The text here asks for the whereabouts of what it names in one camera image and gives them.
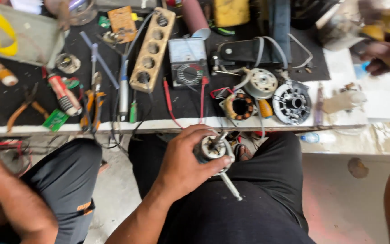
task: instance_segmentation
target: workbench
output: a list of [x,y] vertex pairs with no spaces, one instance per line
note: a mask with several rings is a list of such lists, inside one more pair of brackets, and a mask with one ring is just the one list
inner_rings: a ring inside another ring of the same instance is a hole
[[[81,68],[73,75],[66,75],[67,77],[76,76],[79,78],[82,84],[84,84],[84,91],[91,86],[91,52],[87,45],[84,43],[79,35],[80,31],[85,31],[89,38],[93,42],[99,43],[99,53],[102,55],[105,62],[109,65],[111,71],[115,74],[115,77],[119,77],[119,70],[121,65],[121,58],[109,47],[100,43],[95,37],[95,34],[102,34],[106,30],[103,27],[97,25],[97,20],[94,19],[90,23],[84,26],[73,26],[70,34],[66,39],[66,45],[72,54],[77,56],[81,60]],[[209,39],[206,40],[206,50],[208,59],[210,58],[210,52],[215,51],[217,46],[223,42],[236,41],[236,40],[248,40],[257,36],[257,29],[255,23],[249,23],[245,26],[236,26],[236,36],[225,37],[219,36],[216,33],[212,33]],[[302,73],[296,73],[295,69],[290,70],[290,78],[293,80],[304,81],[304,84],[309,87],[309,95],[311,97],[312,107],[314,109],[317,102],[317,90],[320,83],[324,86],[324,97],[332,96],[332,92],[340,89],[344,85],[355,81],[355,73],[351,61],[350,52],[348,49],[344,49],[339,52],[332,52],[325,49],[318,48],[317,50],[311,49],[309,46],[318,46],[314,32],[300,32],[292,31],[294,36],[300,40],[311,52],[314,54],[313,63],[316,66],[313,70],[317,73],[319,69],[320,75],[311,75],[302,69]],[[172,33],[171,38],[182,37],[187,34],[182,19],[177,19],[176,26]],[[138,41],[138,45],[142,44],[142,38]],[[124,51],[124,45],[118,47]],[[296,66],[307,58],[307,54],[300,49],[300,47],[292,46],[293,63],[291,66]],[[129,72],[130,77],[134,60],[136,56],[130,57]],[[24,86],[32,87],[36,82],[39,83],[39,90],[37,93],[36,101],[39,102],[49,113],[58,108],[57,99],[54,92],[47,86],[46,79],[42,78],[42,72],[40,67],[17,63],[10,60],[0,59],[8,69],[10,69],[18,78],[19,83],[12,87],[6,87],[0,82],[0,136],[31,136],[31,135],[45,135],[45,134],[80,134],[81,129],[79,126],[80,117],[71,117],[68,119],[65,125],[63,125],[58,132],[50,132],[49,129],[41,126],[44,122],[43,117],[34,109],[26,109],[16,120],[15,126],[12,129],[12,133],[7,134],[7,120],[11,114],[21,105],[24,101]],[[115,103],[116,90],[112,86],[109,78],[104,74],[100,65],[97,65],[97,71],[102,72],[104,77],[102,83],[102,91],[106,93],[105,103],[103,105],[102,112],[102,124],[100,125],[98,133],[110,133],[111,130],[111,114]],[[153,92],[154,107],[153,111],[146,121],[138,128],[137,133],[157,133],[157,132],[179,132],[180,127],[177,126],[173,120],[171,120],[166,108],[165,96],[163,93],[162,78],[167,77],[167,80],[171,80],[169,69],[169,57],[165,55],[162,70],[158,82]],[[217,129],[230,129],[237,131],[260,131],[261,123],[258,116],[252,116],[249,119],[241,122],[238,126],[234,126],[221,111],[214,109],[214,99],[209,95],[211,90],[218,89],[224,86],[233,86],[239,83],[241,78],[234,75],[218,74],[211,76],[210,84],[206,87],[204,94],[204,119],[203,123],[210,125]],[[73,93],[78,96],[78,88],[73,90]],[[132,90],[129,92],[131,103]],[[197,93],[191,90],[173,90],[170,88],[170,97],[172,102],[172,109],[177,121],[183,126],[199,123],[199,102],[200,97]],[[138,92],[138,121],[141,120],[143,114],[145,114],[150,106],[150,102],[147,98],[147,94]],[[351,113],[338,112],[333,115],[325,115],[323,125],[318,129],[349,129],[359,128],[368,124],[368,119],[365,112],[362,109],[354,109]],[[121,133],[131,133],[136,127],[135,124],[128,122],[120,122],[119,128],[114,126]],[[300,125],[285,125],[280,122],[275,116],[271,119],[263,119],[263,126],[266,131],[307,131],[317,129],[314,126],[314,117],[311,112],[310,117]]]

